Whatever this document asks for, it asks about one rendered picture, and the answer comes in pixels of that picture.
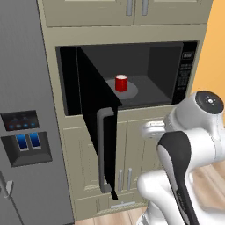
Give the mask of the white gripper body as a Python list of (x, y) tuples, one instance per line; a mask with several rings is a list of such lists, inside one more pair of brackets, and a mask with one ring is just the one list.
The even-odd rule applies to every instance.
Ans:
[(162, 120), (148, 121), (142, 126), (144, 138), (160, 138), (165, 133), (165, 124)]

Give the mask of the grey microwave turntable plate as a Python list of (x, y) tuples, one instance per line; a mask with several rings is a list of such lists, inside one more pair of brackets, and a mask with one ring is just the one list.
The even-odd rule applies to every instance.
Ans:
[(131, 82), (127, 82), (127, 90), (123, 92), (115, 90), (114, 79), (107, 80), (106, 83), (109, 85), (118, 99), (130, 99), (134, 98), (138, 94), (138, 88)]

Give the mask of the red mug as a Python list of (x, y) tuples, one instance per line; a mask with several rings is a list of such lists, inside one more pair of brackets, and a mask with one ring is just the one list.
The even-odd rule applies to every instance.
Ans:
[(115, 90), (118, 92), (123, 92), (127, 90), (127, 76), (117, 75), (115, 77)]

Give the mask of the black microwave door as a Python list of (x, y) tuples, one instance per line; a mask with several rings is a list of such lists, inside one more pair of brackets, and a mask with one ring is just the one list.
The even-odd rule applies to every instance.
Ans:
[[(107, 107), (113, 109), (117, 137), (117, 115), (118, 107), (121, 106), (121, 102), (92, 64), (86, 53), (80, 47), (76, 49), (76, 53), (82, 115), (98, 156), (97, 112), (98, 110)], [(115, 191), (115, 183), (114, 191), (110, 192), (110, 194), (112, 195), (113, 200), (118, 199)]]

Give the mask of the black microwave oven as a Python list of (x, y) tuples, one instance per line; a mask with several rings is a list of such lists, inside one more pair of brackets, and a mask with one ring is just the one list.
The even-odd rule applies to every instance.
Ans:
[(126, 75), (138, 88), (134, 98), (119, 99), (120, 110), (175, 105), (190, 81), (196, 41), (57, 47), (64, 112), (82, 114), (76, 49), (80, 47), (105, 81)]

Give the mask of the beige lower cupboard door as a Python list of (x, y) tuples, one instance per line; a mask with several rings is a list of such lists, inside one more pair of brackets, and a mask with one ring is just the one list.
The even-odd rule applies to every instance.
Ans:
[[(127, 123), (117, 123), (115, 189), (118, 192), (119, 169), (124, 170)], [(71, 190), (75, 199), (101, 194), (98, 183), (98, 157), (86, 127), (63, 130), (69, 164)]]
[(144, 172), (161, 169), (156, 153), (156, 138), (144, 138), (142, 136), (142, 126), (150, 121), (130, 120), (127, 123), (127, 146), (125, 168), (132, 168), (131, 188), (136, 187), (137, 178)]

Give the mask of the beige cupboard door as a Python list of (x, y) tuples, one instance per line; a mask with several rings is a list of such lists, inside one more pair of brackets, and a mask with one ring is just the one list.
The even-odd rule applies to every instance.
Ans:
[(142, 0), (135, 1), (136, 25), (205, 24), (213, 0), (149, 0), (148, 14), (142, 16)]
[[(118, 192), (119, 169), (124, 170), (127, 123), (117, 123), (115, 189)], [(101, 194), (98, 183), (98, 157), (86, 127), (63, 130), (69, 164), (71, 190), (75, 199)]]
[(127, 123), (127, 146), (125, 168), (132, 168), (131, 188), (136, 187), (137, 178), (144, 172), (161, 169), (156, 153), (156, 138), (144, 138), (142, 136), (142, 126), (150, 121), (130, 120)]
[(132, 25), (127, 0), (43, 0), (49, 27)]

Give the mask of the beige drawer front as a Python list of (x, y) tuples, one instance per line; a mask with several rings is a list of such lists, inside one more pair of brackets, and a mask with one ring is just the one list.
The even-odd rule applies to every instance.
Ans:
[[(127, 207), (111, 209), (110, 206), (120, 204), (121, 202), (135, 201), (135, 204)], [(77, 221), (97, 217), (105, 214), (113, 214), (120, 211), (126, 211), (137, 207), (145, 207), (147, 201), (134, 189), (132, 192), (121, 192), (118, 199), (113, 200), (110, 194), (102, 194), (95, 197), (75, 200), (75, 217)]]

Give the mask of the beige upper cupboard door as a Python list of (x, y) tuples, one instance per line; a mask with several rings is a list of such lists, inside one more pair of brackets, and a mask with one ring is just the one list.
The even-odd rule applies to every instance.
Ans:
[(132, 25), (127, 0), (43, 0), (49, 27)]
[(136, 25), (205, 24), (213, 0), (149, 0), (148, 14), (142, 16), (142, 0), (135, 1)]

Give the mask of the grey fridge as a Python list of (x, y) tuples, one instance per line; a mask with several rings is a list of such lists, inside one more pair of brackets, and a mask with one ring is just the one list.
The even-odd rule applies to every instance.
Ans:
[(36, 0), (0, 0), (0, 225), (74, 222)]

